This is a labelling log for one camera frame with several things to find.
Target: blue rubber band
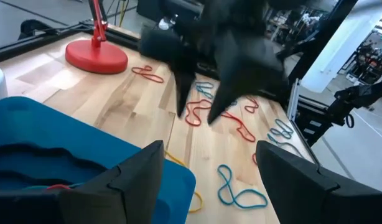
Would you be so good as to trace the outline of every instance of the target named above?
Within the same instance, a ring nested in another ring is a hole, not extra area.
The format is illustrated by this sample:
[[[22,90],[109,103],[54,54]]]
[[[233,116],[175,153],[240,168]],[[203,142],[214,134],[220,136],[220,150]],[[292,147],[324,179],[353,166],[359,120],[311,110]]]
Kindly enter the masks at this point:
[[[294,130],[289,127],[286,123],[281,121],[280,119],[275,120],[276,124],[282,129],[282,131],[276,129],[276,128],[270,128],[270,133],[275,135],[275,136],[282,136],[285,139],[291,139],[292,135],[294,133]],[[278,147],[283,147],[283,146],[289,146],[295,150],[298,155],[301,156],[301,158],[305,159],[305,157],[300,153],[300,151],[294,146],[293,144],[289,142],[279,142],[274,137],[272,137],[269,133],[267,133],[267,137],[270,141],[272,141],[274,144],[276,144]]]
[[[203,94],[209,100],[214,99],[215,96],[205,90],[212,90],[213,87],[214,87],[214,84],[211,82],[195,82],[195,89],[201,94]],[[235,106],[236,104],[237,102],[234,101],[231,103],[231,106]]]
[[[220,170],[221,168],[225,168],[229,173],[230,173],[230,177],[227,179],[227,177],[224,175],[224,173]],[[255,189],[245,189],[245,190],[242,190],[240,193],[238,193],[237,195],[234,196],[234,193],[231,189],[231,185],[230,185],[230,182],[231,182],[231,179],[233,178],[233,172],[231,171],[231,169],[225,165],[225,164],[222,164],[220,166],[217,167],[217,172],[221,175],[221,177],[224,179],[225,181],[225,184],[220,187],[220,189],[218,189],[217,191],[217,196],[218,198],[220,199],[220,201],[225,204],[225,205],[232,205],[232,204],[236,204],[238,207],[242,208],[242,209],[255,209],[255,208],[264,208],[264,207],[267,207],[268,205],[268,201],[267,201],[267,198],[266,196],[264,196],[262,193],[258,192],[257,190]],[[221,196],[221,191],[228,188],[228,191],[230,192],[230,195],[231,195],[231,198],[232,198],[232,201],[230,202],[227,202],[226,200],[223,199],[223,197]],[[236,199],[238,197],[240,197],[241,195],[243,194],[246,194],[246,193],[251,193],[251,194],[255,194],[259,197],[261,197],[263,200],[264,200],[264,204],[259,204],[259,205],[241,205],[239,204]]]
[[[29,187],[23,188],[23,190],[46,189],[47,187],[49,187],[49,186],[35,185],[35,186],[29,186]]]
[[[81,186],[81,185],[83,185],[83,183],[71,184],[71,185],[69,185],[68,187],[70,187],[70,188],[75,188],[75,187],[79,187],[79,186]]]
[[[276,119],[275,123],[281,128],[281,131],[276,128],[270,128],[271,134],[275,136],[282,136],[286,139],[291,139],[293,135],[293,129],[280,119]]]

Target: blue container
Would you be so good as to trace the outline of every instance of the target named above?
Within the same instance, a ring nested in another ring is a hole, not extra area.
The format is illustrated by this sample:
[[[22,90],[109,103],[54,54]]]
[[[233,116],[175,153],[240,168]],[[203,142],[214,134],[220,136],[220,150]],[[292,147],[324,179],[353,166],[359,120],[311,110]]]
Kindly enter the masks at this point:
[[[63,147],[75,157],[99,163],[110,169],[140,148],[99,129],[24,97],[0,100],[0,145],[32,143],[40,147]],[[27,158],[0,159],[0,169],[27,162]],[[55,161],[32,162],[22,172],[38,172]],[[97,175],[95,171],[71,172],[65,164],[57,164],[51,178],[65,176],[75,183],[86,182]],[[20,189],[24,183],[0,180],[0,189]],[[185,223],[195,188],[195,177],[187,168],[164,161],[164,171],[153,223]]]

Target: black cable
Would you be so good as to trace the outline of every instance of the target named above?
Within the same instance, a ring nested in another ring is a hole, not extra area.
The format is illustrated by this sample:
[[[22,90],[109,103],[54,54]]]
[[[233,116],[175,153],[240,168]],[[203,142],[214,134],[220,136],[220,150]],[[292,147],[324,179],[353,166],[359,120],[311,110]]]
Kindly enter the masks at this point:
[[[38,29],[34,29],[28,33],[25,33],[25,35],[28,35],[28,34],[31,34],[31,33],[34,33],[34,32],[37,32],[37,31],[40,31],[40,32],[45,32],[45,31],[49,31],[49,30],[57,30],[57,31],[60,31],[60,30],[75,30],[75,31],[89,31],[89,30],[92,30],[93,28],[89,28],[89,29],[72,29],[72,28],[68,28],[68,27],[61,27],[61,28],[48,28],[48,29],[41,29],[41,30],[38,30]]]
[[[122,26],[124,15],[126,14],[126,11],[128,10],[129,1],[130,0],[127,0],[126,6],[124,7],[123,15],[122,15],[121,19],[119,20],[120,21],[119,26]]]
[[[351,114],[346,116],[346,124],[349,128],[354,128],[354,117]]]
[[[118,11],[119,11],[119,3],[120,3],[120,0],[118,0],[118,4],[116,5],[116,10],[115,10],[115,20],[114,20],[115,26],[116,26],[116,16],[118,15]]]
[[[106,11],[106,13],[109,13],[109,10],[111,10],[111,7],[112,7],[112,5],[114,4],[114,2],[115,2],[115,0],[112,0],[111,4],[110,4],[109,7],[108,7],[108,10]]]
[[[132,6],[132,7],[130,7],[129,9],[127,9],[126,10],[126,12],[128,12],[128,11],[130,11],[130,10],[133,10],[133,9],[135,9],[135,8],[137,8],[137,6]],[[110,14],[110,15],[107,15],[107,18],[109,19],[109,18],[112,18],[112,17],[114,17],[115,16],[115,12],[113,12],[112,14]]]

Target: wooden tabletop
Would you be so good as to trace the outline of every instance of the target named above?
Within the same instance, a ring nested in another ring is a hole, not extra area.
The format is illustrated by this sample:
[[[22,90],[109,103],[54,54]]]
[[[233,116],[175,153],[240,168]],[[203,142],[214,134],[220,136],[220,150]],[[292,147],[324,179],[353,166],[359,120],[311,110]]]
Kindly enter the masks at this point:
[[[235,193],[247,188],[267,195],[257,166],[251,160],[256,142],[245,141],[236,131],[237,123],[220,118],[213,126],[206,122],[207,111],[200,111],[202,125],[191,127],[175,114],[174,77],[163,63],[140,56],[121,47],[129,57],[128,69],[117,75],[97,75],[81,71],[65,61],[65,46],[77,39],[90,39],[79,33],[53,44],[27,52],[0,63],[6,75],[11,96],[26,96],[70,115],[107,133],[144,147],[163,139],[165,149],[182,159],[197,178],[196,189],[205,205],[187,217],[187,223],[279,223],[271,203],[266,208],[242,210],[235,205],[220,203],[217,190],[223,185],[217,167],[226,164],[233,170]],[[131,67],[150,65],[164,83],[154,83],[132,73]],[[215,80],[198,76],[199,80]],[[189,100],[204,98],[195,89]],[[268,140],[269,128],[276,127],[279,118],[292,126],[280,105],[265,98],[256,98],[259,109],[255,114],[245,111],[251,103],[242,98],[229,112],[242,119],[256,140]],[[312,161],[299,136],[289,141]],[[252,205],[262,200],[254,195],[239,198]],[[192,207],[198,206],[193,198]]]

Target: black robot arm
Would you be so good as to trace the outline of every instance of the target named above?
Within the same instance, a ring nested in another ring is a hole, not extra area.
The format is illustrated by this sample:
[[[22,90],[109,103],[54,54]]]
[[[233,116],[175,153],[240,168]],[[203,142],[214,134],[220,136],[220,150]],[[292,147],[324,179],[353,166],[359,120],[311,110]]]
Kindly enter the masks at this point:
[[[352,86],[335,93],[336,100],[328,107],[333,123],[344,123],[352,109],[367,107],[382,97],[382,82],[374,85]]]
[[[267,86],[287,86],[284,64],[276,57],[273,43],[264,38],[267,3],[210,0],[205,2],[199,18],[185,21],[178,15],[172,30],[142,33],[140,53],[166,62],[175,76],[178,116],[182,115],[201,60],[207,61],[220,79],[209,124],[240,96],[257,95]],[[165,16],[172,15],[164,0],[161,7]],[[157,45],[165,49],[157,50]]]
[[[266,141],[256,159],[282,224],[382,223],[382,192]]]

